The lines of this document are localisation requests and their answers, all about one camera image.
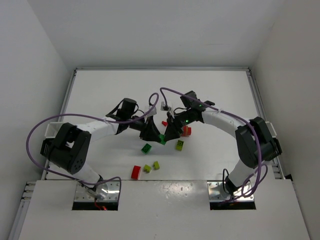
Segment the dark green 2x2 lego brick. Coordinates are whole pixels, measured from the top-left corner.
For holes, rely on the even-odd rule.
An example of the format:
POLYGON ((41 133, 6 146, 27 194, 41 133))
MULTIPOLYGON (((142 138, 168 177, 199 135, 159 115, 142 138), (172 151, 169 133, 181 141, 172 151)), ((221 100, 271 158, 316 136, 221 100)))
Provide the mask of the dark green 2x2 lego brick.
POLYGON ((160 144, 161 145, 165 145, 166 144, 166 141, 165 141, 165 135, 164 134, 159 134, 159 139, 160 139, 160 144))
POLYGON ((152 146, 148 143, 146 143, 142 149, 141 149, 141 152, 144 153, 144 154, 148 154, 150 152, 150 150, 152 149, 152 146))

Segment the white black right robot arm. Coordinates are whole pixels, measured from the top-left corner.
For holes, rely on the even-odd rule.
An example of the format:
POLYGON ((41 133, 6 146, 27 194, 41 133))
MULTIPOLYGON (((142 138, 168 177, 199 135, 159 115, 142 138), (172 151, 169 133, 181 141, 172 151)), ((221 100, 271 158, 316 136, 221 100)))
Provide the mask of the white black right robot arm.
POLYGON ((245 185, 253 175, 262 181, 261 171, 264 162, 269 162, 282 154, 278 139, 272 136, 266 121, 257 116, 243 118, 224 111, 212 101, 201 101, 194 91, 180 95, 184 110, 175 113, 169 109, 168 102, 162 102, 167 111, 166 142, 181 137, 183 127, 200 122, 214 126, 231 135, 236 140, 239 161, 234 169, 222 181, 222 188, 228 195, 245 185))

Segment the red orange lego stack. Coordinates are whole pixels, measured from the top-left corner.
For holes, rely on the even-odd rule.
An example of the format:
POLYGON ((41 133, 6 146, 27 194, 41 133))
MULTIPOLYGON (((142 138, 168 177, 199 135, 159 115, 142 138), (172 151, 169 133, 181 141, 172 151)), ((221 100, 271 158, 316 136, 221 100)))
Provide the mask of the red orange lego stack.
POLYGON ((192 134, 192 128, 189 126, 183 126, 182 127, 182 133, 181 136, 182 137, 189 137, 192 134))

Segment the lime 2x2 lego brick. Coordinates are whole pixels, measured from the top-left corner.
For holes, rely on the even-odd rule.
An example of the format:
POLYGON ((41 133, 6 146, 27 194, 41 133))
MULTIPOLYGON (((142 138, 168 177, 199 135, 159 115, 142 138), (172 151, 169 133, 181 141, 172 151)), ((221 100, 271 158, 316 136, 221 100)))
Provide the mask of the lime 2x2 lego brick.
POLYGON ((182 140, 178 140, 175 146, 175 149, 177 151, 182 151, 183 150, 183 146, 184 146, 184 141, 182 140))

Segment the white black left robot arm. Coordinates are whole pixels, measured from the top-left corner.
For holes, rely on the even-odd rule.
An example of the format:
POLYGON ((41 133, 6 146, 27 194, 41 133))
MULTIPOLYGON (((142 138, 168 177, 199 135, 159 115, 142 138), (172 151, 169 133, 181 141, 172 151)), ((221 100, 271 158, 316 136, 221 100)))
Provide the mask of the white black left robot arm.
POLYGON ((139 131, 139 137, 144 141, 162 141, 153 120, 157 113, 155 105, 148 105, 145 116, 137 116, 138 111, 135 100, 124 98, 102 120, 76 125, 63 123, 56 136, 47 137, 42 142, 40 153, 73 178, 80 180, 87 188, 93 189, 103 178, 86 163, 90 143, 118 135, 128 128, 139 131))

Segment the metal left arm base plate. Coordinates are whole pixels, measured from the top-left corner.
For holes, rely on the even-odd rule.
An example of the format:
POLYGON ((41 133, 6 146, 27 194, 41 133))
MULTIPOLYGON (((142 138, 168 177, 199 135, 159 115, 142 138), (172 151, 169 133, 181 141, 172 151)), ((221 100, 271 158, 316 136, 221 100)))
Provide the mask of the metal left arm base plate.
POLYGON ((75 189, 74 201, 93 202, 96 199, 98 202, 116 202, 119 199, 119 193, 119 181, 109 181, 98 185, 95 191, 78 183, 75 189))

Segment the red curved lego brick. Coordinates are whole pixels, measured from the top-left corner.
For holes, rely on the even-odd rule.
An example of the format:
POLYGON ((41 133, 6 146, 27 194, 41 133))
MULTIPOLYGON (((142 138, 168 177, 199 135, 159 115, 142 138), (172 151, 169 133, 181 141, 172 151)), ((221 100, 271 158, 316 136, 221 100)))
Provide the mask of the red curved lego brick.
POLYGON ((131 172, 131 179, 132 180, 138 180, 141 173, 141 166, 135 165, 131 172))

